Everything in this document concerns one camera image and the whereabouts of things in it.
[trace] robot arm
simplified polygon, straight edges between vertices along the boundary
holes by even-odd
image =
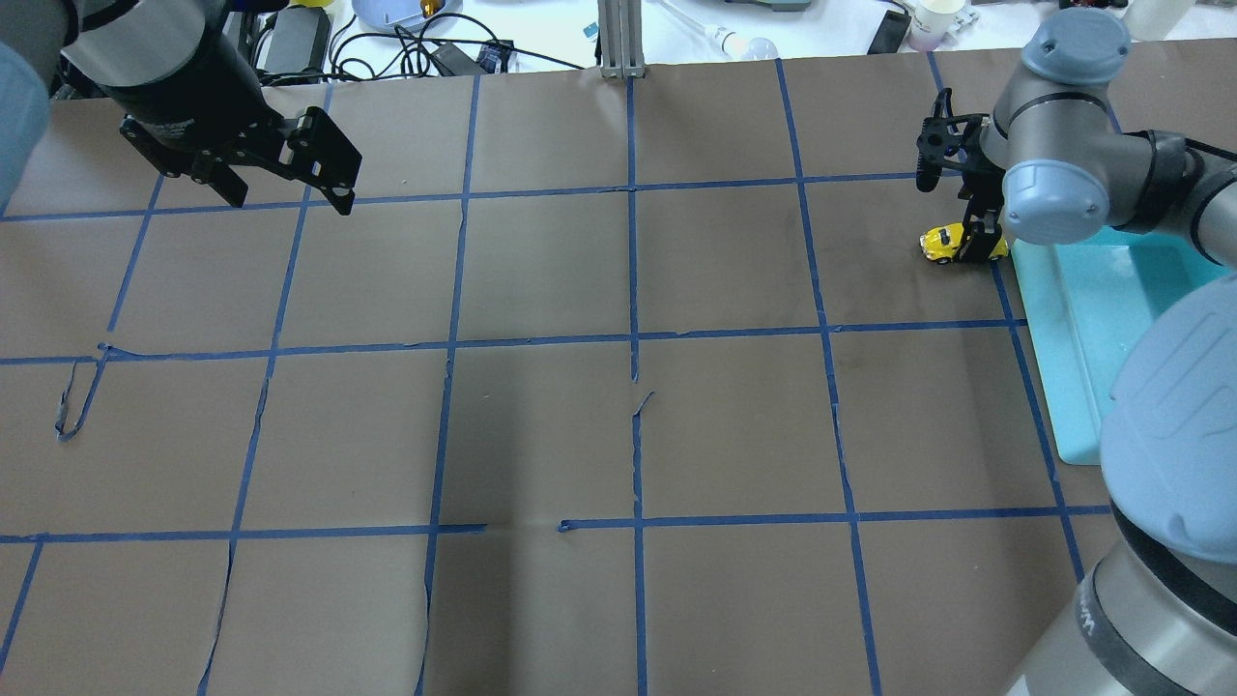
[[[28,127],[0,174],[7,199],[47,122],[57,52],[127,111],[120,132],[168,177],[188,174],[240,206],[249,185],[233,167],[256,166],[318,188],[351,210],[361,155],[317,106],[285,119],[262,98],[254,70],[223,37],[220,0],[0,0],[0,80],[20,83]]]
[[[967,218],[985,218],[997,239],[1003,226],[1070,244],[1107,224],[1184,236],[1237,268],[1237,155],[1174,132],[1113,132],[1107,87],[1128,52],[1112,15],[1058,12],[1023,48],[991,116],[952,116],[948,90],[938,98],[918,142],[919,188],[961,171]],[[1101,460],[1113,502],[1174,553],[1237,574],[1237,276],[1165,312],[1112,398]]]

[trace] teal tray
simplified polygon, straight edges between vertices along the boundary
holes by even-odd
[[[1138,339],[1174,302],[1226,274],[1185,240],[1103,227],[1071,245],[1014,241],[1013,262],[1061,460],[1100,464],[1100,424]]]

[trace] white bottle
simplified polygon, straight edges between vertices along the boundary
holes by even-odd
[[[1123,17],[1138,41],[1159,41],[1181,21],[1194,0],[1136,0]]]

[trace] white cylinder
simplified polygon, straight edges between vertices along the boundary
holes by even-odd
[[[918,0],[910,16],[907,46],[922,52],[935,51],[964,5],[966,0]]]
[[[1159,41],[1181,21],[1194,0],[1136,0],[1123,17],[1138,41]]]

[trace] yellow car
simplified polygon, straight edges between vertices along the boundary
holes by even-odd
[[[982,223],[975,224],[980,230],[983,229]],[[960,251],[967,245],[970,236],[972,235],[966,232],[962,223],[948,224],[933,227],[920,235],[919,248],[923,250],[924,257],[938,263],[950,263],[952,261],[996,261],[1009,255],[1009,244],[1002,235],[987,256],[983,256],[978,248],[967,248],[969,253],[966,256],[971,257],[964,257],[960,255]]]

